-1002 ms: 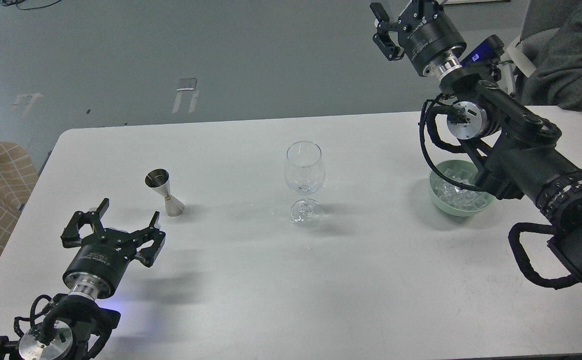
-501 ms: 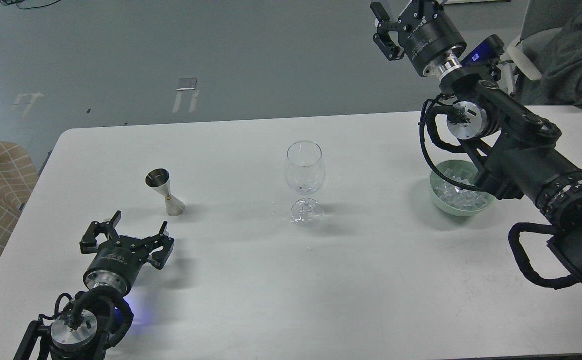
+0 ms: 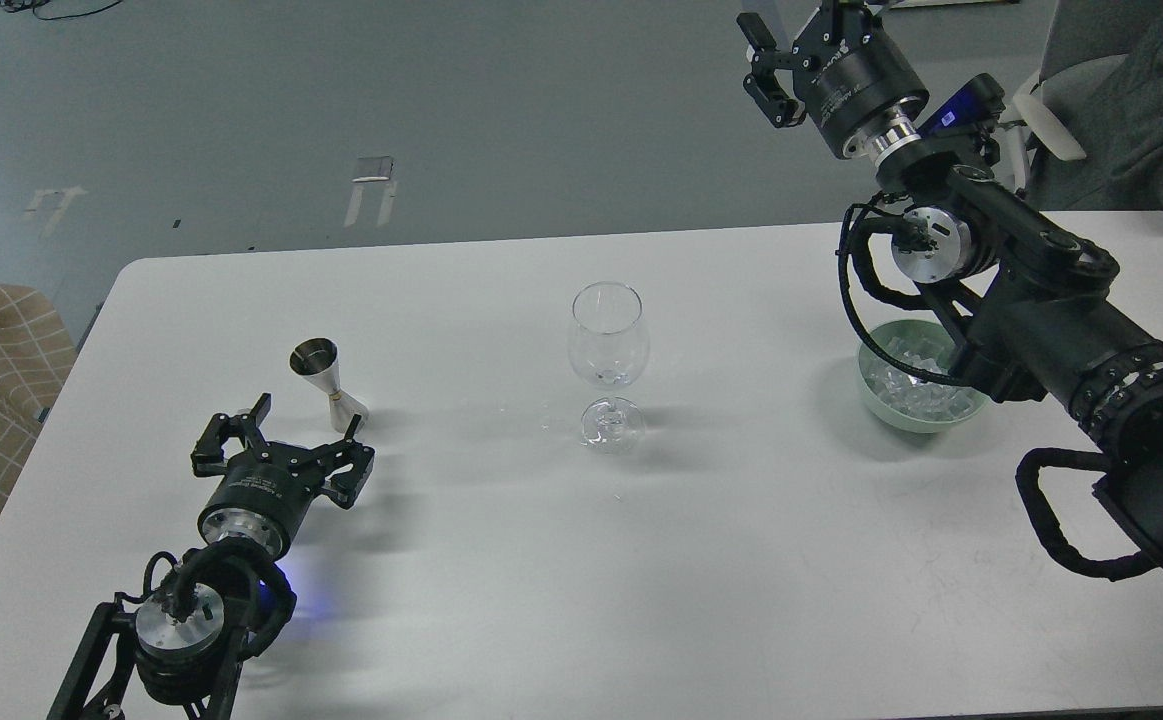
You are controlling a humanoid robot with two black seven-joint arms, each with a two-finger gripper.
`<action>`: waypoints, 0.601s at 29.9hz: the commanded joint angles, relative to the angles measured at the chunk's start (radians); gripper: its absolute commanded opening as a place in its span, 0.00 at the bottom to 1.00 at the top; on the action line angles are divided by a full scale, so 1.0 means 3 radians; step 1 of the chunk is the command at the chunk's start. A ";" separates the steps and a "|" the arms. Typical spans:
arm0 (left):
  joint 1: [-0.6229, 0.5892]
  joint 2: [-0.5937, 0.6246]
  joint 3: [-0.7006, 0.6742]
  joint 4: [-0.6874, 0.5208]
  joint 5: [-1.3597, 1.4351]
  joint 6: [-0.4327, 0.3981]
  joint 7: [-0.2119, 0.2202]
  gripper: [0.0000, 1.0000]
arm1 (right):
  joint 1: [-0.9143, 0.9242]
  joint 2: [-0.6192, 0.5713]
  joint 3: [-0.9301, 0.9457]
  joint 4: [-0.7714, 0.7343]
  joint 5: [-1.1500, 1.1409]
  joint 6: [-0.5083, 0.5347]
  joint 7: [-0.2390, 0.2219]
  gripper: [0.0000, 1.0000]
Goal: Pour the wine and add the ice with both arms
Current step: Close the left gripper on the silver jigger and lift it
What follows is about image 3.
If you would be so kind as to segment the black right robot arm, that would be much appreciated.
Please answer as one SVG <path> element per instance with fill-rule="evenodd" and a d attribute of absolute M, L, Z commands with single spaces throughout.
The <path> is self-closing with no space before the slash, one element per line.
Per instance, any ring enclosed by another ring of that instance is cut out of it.
<path fill-rule="evenodd" d="M 997 404 L 1057 398 L 1096 445 L 1034 448 L 1016 492 L 1043 550 L 1080 577 L 1163 571 L 1163 342 L 1108 300 L 1120 265 L 993 176 L 1003 87 L 930 95 L 889 37 L 883 1 L 820 1 L 790 44 L 758 13 L 747 95 L 776 128 L 809 120 L 878 191 L 843 214 L 843 311 L 878 359 Z"/>

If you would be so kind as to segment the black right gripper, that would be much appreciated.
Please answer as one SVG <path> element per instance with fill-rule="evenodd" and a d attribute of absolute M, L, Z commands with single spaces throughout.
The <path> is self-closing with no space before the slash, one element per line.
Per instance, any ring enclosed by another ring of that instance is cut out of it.
<path fill-rule="evenodd" d="M 782 51 L 758 13 L 737 26 L 752 51 L 747 95 L 775 128 L 804 123 L 806 114 L 839 159 L 886 159 L 920 137 L 915 126 L 929 94 L 879 23 L 886 1 L 819 1 L 813 22 Z M 779 81 L 793 70 L 793 97 Z"/>

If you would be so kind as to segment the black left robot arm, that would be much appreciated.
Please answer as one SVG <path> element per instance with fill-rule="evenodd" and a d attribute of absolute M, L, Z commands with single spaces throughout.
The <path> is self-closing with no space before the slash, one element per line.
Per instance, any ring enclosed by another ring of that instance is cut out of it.
<path fill-rule="evenodd" d="M 374 448 L 357 432 L 369 413 L 333 395 L 340 439 L 306 448 L 261 432 L 271 397 L 251 409 L 216 414 L 191 454 L 197 477 L 217 487 L 197 520 L 200 548 L 155 553 L 138 594 L 100 603 L 49 710 L 51 719 L 121 719 L 138 676 L 147 696 L 190 719 L 228 719 L 241 673 L 278 639 L 297 612 L 280 559 L 311 505 L 329 498 L 351 509 L 374 468 Z"/>

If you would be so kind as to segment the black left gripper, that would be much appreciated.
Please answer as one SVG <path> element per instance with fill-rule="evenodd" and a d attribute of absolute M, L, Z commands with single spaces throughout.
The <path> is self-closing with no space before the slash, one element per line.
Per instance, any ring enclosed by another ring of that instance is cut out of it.
<path fill-rule="evenodd" d="M 273 395 L 261 393 L 251 409 L 212 415 L 191 451 L 194 477 L 220 477 L 197 520 L 206 543 L 243 537 L 261 544 L 270 559 L 283 559 L 316 496 L 338 509 L 352 509 L 374 469 L 374 447 L 356 434 L 363 416 L 351 418 L 344 436 L 315 448 L 269 442 L 261 433 Z M 243 451 L 226 459 L 224 443 L 238 439 Z"/>

